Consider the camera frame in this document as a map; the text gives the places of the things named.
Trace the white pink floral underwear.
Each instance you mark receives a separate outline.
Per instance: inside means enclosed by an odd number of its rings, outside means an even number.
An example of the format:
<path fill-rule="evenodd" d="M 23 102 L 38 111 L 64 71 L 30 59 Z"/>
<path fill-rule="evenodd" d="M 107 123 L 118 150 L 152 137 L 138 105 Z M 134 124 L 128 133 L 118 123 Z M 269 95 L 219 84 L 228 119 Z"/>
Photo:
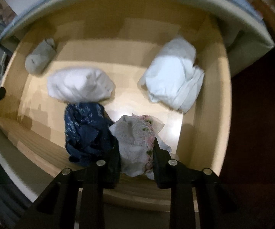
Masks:
<path fill-rule="evenodd" d="M 122 116 L 112 126 L 111 134 L 118 140 L 121 156 L 121 173 L 130 177 L 141 175 L 154 179 L 153 147 L 155 139 L 159 147 L 172 152 L 158 136 L 164 123 L 149 115 Z"/>

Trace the grey underwear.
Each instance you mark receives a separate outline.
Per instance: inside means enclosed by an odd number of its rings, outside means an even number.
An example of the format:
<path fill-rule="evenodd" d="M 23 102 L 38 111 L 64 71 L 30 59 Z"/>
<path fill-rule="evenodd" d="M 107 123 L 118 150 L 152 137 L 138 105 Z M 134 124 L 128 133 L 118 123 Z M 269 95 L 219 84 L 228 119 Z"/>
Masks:
<path fill-rule="evenodd" d="M 48 38 L 42 40 L 26 57 L 26 71 L 32 75 L 41 74 L 56 54 L 56 44 L 54 39 Z"/>

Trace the pale white garment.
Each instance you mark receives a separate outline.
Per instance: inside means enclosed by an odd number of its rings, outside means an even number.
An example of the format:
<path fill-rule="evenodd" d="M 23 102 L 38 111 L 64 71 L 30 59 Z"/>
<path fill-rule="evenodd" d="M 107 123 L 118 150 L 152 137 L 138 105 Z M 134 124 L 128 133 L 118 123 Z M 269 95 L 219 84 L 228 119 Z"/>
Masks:
<path fill-rule="evenodd" d="M 205 75 L 195 60 L 195 47 L 178 35 L 160 49 L 138 85 L 147 89 L 151 102 L 185 114 L 194 105 Z"/>

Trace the wooden top drawer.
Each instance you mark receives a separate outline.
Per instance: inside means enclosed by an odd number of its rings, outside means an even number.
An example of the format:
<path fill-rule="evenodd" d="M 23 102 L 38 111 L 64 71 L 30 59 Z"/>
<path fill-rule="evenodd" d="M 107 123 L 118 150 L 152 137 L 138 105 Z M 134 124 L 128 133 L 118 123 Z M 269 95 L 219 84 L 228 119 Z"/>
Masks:
<path fill-rule="evenodd" d="M 161 47 L 183 35 L 204 70 L 201 92 L 181 114 L 152 103 L 138 81 Z M 25 69 L 26 57 L 53 38 L 55 57 L 39 75 Z M 77 170 L 65 150 L 65 103 L 49 97 L 47 78 L 67 67 L 102 69 L 115 83 L 103 102 L 108 116 L 151 115 L 164 123 L 159 137 L 195 170 L 221 172 L 231 122 L 231 78 L 215 18 L 173 0 L 84 0 L 36 19 L 16 48 L 2 85 L 0 164 L 16 187 L 35 201 L 63 169 Z"/>

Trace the navy floral lace underwear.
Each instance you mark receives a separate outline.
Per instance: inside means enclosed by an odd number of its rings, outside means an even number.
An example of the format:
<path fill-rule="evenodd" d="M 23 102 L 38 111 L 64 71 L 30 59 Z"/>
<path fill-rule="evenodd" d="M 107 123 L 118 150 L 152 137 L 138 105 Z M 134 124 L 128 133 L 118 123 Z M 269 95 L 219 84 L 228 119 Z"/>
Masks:
<path fill-rule="evenodd" d="M 70 155 L 69 161 L 87 167 L 119 151 L 118 140 L 110 131 L 113 122 L 99 103 L 69 104 L 64 119 L 65 148 Z"/>

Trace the white rolled underwear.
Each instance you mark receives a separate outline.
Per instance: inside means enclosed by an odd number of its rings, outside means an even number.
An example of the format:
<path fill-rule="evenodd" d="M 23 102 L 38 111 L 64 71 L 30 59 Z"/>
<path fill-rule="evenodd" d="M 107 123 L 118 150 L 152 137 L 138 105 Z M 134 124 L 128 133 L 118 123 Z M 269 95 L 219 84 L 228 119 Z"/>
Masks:
<path fill-rule="evenodd" d="M 99 102 L 111 97 L 114 82 L 102 70 L 87 67 L 59 69 L 47 78 L 50 97 L 67 102 Z"/>

